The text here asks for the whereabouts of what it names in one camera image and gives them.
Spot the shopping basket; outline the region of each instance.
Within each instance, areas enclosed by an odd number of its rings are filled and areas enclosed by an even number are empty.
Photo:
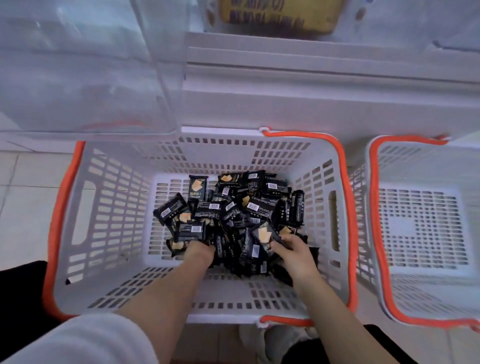
[[[405,324],[479,324],[480,150],[446,144],[380,136],[350,176],[358,280]]]
[[[318,268],[355,310],[357,225],[341,144],[320,133],[196,127],[183,127],[173,142],[77,144],[50,226],[44,306],[60,319],[121,307],[181,263],[152,211],[178,192],[187,198],[189,174],[209,175],[211,188],[223,172],[260,169],[304,190],[304,230],[320,248]],[[188,317],[271,321],[312,324],[291,287],[273,277],[239,279],[219,267],[207,272]]]

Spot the pile of snack packages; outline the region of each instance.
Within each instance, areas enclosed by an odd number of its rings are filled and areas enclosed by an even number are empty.
[[[223,265],[238,277],[268,275],[291,285],[272,241],[285,245],[280,235],[298,235],[303,225],[304,193],[292,192],[286,180],[265,170],[225,173],[214,190],[207,176],[190,176],[188,201],[176,194],[153,211],[172,238],[166,245],[172,256],[185,253],[192,240],[215,245],[213,266]],[[310,248],[318,261],[318,248]]]

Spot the hand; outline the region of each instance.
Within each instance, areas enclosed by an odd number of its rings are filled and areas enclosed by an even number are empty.
[[[302,286],[316,277],[321,278],[307,244],[293,234],[282,235],[281,238],[290,250],[280,243],[271,242],[272,250],[284,260],[285,268],[292,277],[294,288]]]
[[[205,244],[192,240],[185,251],[183,261],[196,261],[205,264],[208,268],[213,262],[213,256],[215,253],[215,246],[206,246]]]

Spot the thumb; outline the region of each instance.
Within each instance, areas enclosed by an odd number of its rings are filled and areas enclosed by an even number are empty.
[[[286,247],[284,247],[282,244],[277,243],[277,242],[271,242],[270,246],[272,247],[272,250],[277,253],[280,257],[282,257],[283,260],[286,259],[287,255],[290,253],[290,250],[288,250]]]

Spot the basket rim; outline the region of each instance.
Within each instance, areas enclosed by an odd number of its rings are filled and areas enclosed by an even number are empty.
[[[353,190],[350,186],[347,172],[347,159],[345,151],[341,143],[333,136],[325,133],[311,133],[311,132],[299,132],[299,131],[286,131],[286,132],[270,132],[263,129],[262,133],[265,137],[283,137],[283,136],[296,136],[303,138],[315,138],[323,139],[332,144],[338,153],[340,175],[342,179],[343,193],[345,196],[346,211],[347,211],[347,226],[348,226],[348,302],[347,307],[350,311],[355,312],[358,305],[358,293],[357,293],[357,275],[356,275],[356,263],[358,256],[358,226],[356,219],[355,199]],[[85,148],[85,141],[77,142],[75,151],[72,157],[72,162],[65,173],[65,176],[60,184],[57,200],[55,202],[52,221],[50,223],[50,231],[48,234],[48,264],[47,272],[45,275],[45,281],[42,292],[42,302],[44,309],[53,317],[60,321],[68,320],[77,315],[67,315],[62,312],[54,298],[55,278],[58,268],[58,260],[61,244],[61,233],[63,230],[63,221],[67,210],[68,202],[70,199],[70,193],[72,191],[73,184],[75,182],[78,169],[80,167],[82,156]],[[299,327],[311,327],[313,321],[309,319],[296,319],[281,316],[262,316],[260,322],[277,322],[281,324],[288,324]]]
[[[380,281],[381,289],[385,306],[389,313],[398,321],[410,325],[428,326],[436,328],[453,328],[457,326],[478,326],[480,322],[473,318],[465,319],[446,319],[435,320],[426,319],[420,317],[412,317],[402,313],[394,301],[392,285],[390,280],[390,268],[388,266],[384,242],[382,238],[382,226],[380,224],[380,195],[379,195],[379,182],[380,182],[380,170],[378,165],[378,150],[382,144],[387,142],[414,142],[421,144],[430,144],[434,146],[444,146],[448,143],[446,140],[430,139],[418,135],[399,135],[399,136],[379,136],[374,138],[367,147],[367,155],[370,165],[370,185],[367,186],[370,189],[369,201],[370,201],[370,225],[372,228],[372,239],[375,248],[377,263],[380,269]]]

